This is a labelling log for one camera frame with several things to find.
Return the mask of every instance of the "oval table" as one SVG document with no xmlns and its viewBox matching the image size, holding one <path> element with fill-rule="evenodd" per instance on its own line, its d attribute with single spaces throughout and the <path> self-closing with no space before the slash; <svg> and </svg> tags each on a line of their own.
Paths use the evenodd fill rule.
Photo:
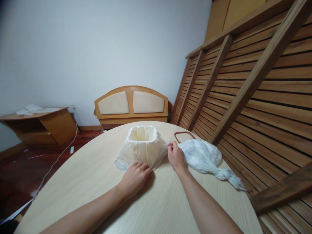
<svg viewBox="0 0 312 234">
<path fill-rule="evenodd" d="M 166 141 L 185 131 L 176 125 L 143 121 L 125 124 L 94 138 L 72 155 L 43 187 L 15 233 L 38 233 L 114 187 L 124 172 L 114 165 L 131 127 L 154 125 Z M 178 134 L 182 142 L 192 139 Z M 221 168 L 229 168 L 223 161 Z M 244 233 L 262 233 L 245 192 L 213 175 L 190 172 L 226 210 Z M 146 187 L 115 211 L 95 233 L 199 233 L 178 176 L 166 157 Z"/>
</svg>

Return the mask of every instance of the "electrical cord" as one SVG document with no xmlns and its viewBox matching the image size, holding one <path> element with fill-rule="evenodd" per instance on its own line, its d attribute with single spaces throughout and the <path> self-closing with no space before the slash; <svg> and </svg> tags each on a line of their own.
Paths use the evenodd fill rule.
<svg viewBox="0 0 312 234">
<path fill-rule="evenodd" d="M 75 113 L 77 114 L 78 119 L 79 119 L 79 121 L 80 121 L 79 115 L 78 115 L 78 113 L 76 112 L 76 108 L 73 108 L 73 109 L 74 109 Z M 41 184 L 40 184 L 40 186 L 39 186 L 37 192 L 35 193 L 35 195 L 34 195 L 32 201 L 34 201 L 35 198 L 37 197 L 37 195 L 38 195 L 38 193 L 39 193 L 39 190 L 41 189 L 41 187 L 42 187 L 42 185 L 43 185 L 43 183 L 44 183 L 44 181 L 45 181 L 45 178 L 46 178 L 47 175 L 51 172 L 53 166 L 57 163 L 57 161 L 58 161 L 59 158 L 63 155 L 63 153 L 64 153 L 64 152 L 71 146 L 71 144 L 75 141 L 75 139 L 76 139 L 76 137 L 77 137 L 77 133 L 78 133 L 78 121 L 76 121 L 76 135 L 75 135 L 74 139 L 73 139 L 72 142 L 66 147 L 66 149 L 64 149 L 64 151 L 58 156 L 58 158 L 56 159 L 56 161 L 55 161 L 55 162 L 52 164 L 52 166 L 50 167 L 50 170 L 48 171 L 48 173 L 43 177 L 43 179 L 42 179 L 42 181 L 41 181 Z"/>
</svg>

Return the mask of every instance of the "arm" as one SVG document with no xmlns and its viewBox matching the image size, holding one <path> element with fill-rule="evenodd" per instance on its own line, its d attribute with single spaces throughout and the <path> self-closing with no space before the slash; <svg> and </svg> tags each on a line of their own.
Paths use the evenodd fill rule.
<svg viewBox="0 0 312 234">
<path fill-rule="evenodd" d="M 168 144 L 168 159 L 180 178 L 199 231 L 201 233 L 242 233 L 225 210 L 189 172 L 184 153 L 175 141 Z"/>
<path fill-rule="evenodd" d="M 111 213 L 145 186 L 151 172 L 152 169 L 146 163 L 133 163 L 118 185 L 64 216 L 42 233 L 92 233 Z"/>
</svg>

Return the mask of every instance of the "beige cushion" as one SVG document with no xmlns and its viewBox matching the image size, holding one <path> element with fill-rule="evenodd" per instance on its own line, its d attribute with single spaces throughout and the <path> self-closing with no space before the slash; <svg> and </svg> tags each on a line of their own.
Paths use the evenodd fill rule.
<svg viewBox="0 0 312 234">
<path fill-rule="evenodd" d="M 112 94 L 98 102 L 100 114 L 129 114 L 127 92 Z"/>
<path fill-rule="evenodd" d="M 157 113 L 163 112 L 165 100 L 154 94 L 146 92 L 133 92 L 134 113 Z"/>
</svg>

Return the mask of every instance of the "knotted plastic bag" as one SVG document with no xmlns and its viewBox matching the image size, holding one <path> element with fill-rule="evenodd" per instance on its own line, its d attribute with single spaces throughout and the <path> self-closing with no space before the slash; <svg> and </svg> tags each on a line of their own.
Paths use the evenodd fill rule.
<svg viewBox="0 0 312 234">
<path fill-rule="evenodd" d="M 137 161 L 147 163 L 155 170 L 168 151 L 167 143 L 154 126 L 137 126 L 129 130 L 119 151 L 115 165 L 122 171 Z"/>
<path fill-rule="evenodd" d="M 236 189 L 246 191 L 241 179 L 230 169 L 221 169 L 222 155 L 218 148 L 206 141 L 187 140 L 178 145 L 185 154 L 186 163 L 200 173 L 212 173 L 219 180 L 228 180 Z"/>
</svg>

